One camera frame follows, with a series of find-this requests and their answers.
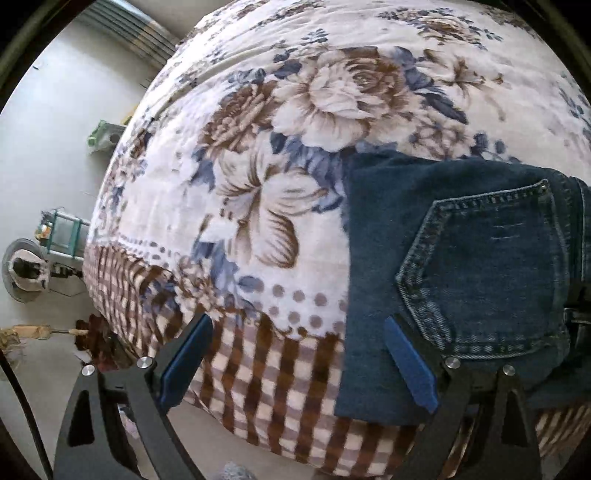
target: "bedspread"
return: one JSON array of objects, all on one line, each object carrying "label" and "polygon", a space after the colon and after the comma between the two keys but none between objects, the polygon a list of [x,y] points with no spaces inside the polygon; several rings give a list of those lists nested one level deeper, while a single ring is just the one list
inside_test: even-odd
[{"label": "bedspread", "polygon": [[[589,104],[518,17],[466,1],[233,1],[204,17],[117,146],[85,252],[138,355],[198,304],[187,400],[249,443],[343,476],[393,473],[416,427],[337,418],[355,152],[552,167],[591,181]],[[585,405],[538,413],[542,454]],[[463,452],[469,422],[452,452]]]}]

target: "gray fluff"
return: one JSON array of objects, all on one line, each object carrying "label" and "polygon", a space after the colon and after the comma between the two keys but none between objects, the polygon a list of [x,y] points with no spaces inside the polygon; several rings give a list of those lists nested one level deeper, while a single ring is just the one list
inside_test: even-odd
[{"label": "gray fluff", "polygon": [[256,480],[256,477],[243,466],[234,462],[227,463],[214,480]]}]

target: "jeans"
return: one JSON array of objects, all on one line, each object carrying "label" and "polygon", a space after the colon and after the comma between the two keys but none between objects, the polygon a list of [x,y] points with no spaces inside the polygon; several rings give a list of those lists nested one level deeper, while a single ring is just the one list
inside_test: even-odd
[{"label": "jeans", "polygon": [[[544,381],[570,351],[569,285],[590,278],[590,197],[583,182],[549,168],[354,156],[336,415],[396,425],[428,418],[384,344],[384,320],[396,313],[442,356],[490,371],[510,363],[537,405],[558,402]],[[591,372],[575,377],[561,403],[591,393]]]}]

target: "black cable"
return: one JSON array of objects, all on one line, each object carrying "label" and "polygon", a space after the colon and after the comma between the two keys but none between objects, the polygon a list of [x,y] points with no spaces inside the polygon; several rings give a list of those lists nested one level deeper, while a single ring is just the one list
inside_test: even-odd
[{"label": "black cable", "polygon": [[37,422],[35,421],[35,417],[33,416],[33,411],[31,410],[31,406],[27,401],[27,397],[25,396],[25,392],[23,392],[21,384],[17,380],[17,376],[12,371],[12,367],[8,363],[8,360],[4,356],[2,349],[0,349],[0,367],[4,371],[4,374],[8,378],[14,393],[16,393],[18,401],[21,404],[22,411],[25,414],[25,418],[27,419],[27,423],[29,425],[29,429],[31,430],[31,435],[33,436],[33,442],[35,442],[35,448],[37,448],[37,453],[39,454],[39,460],[41,460],[41,465],[43,466],[43,470],[45,470],[45,474],[47,475],[48,480],[53,480],[53,468],[51,467],[51,463],[49,462],[49,458],[47,457],[47,452],[45,451],[45,446],[43,445],[43,440],[41,438],[41,434],[39,433],[39,428],[37,427]]}]

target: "screw head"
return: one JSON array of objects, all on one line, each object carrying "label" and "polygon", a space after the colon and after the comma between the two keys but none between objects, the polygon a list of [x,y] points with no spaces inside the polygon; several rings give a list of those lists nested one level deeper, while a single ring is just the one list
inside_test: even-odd
[{"label": "screw head", "polygon": [[89,377],[95,372],[95,370],[96,370],[96,368],[94,365],[86,365],[82,369],[82,375],[84,375],[85,377]]},{"label": "screw head", "polygon": [[503,373],[507,377],[512,377],[513,375],[515,375],[515,367],[513,367],[513,365],[505,365],[503,367]]},{"label": "screw head", "polygon": [[140,368],[148,368],[152,365],[152,358],[150,356],[143,356],[136,362],[136,365]]},{"label": "screw head", "polygon": [[461,364],[462,364],[462,362],[460,362],[460,359],[455,356],[448,356],[445,359],[445,366],[448,368],[451,368],[452,370],[460,368]]}]

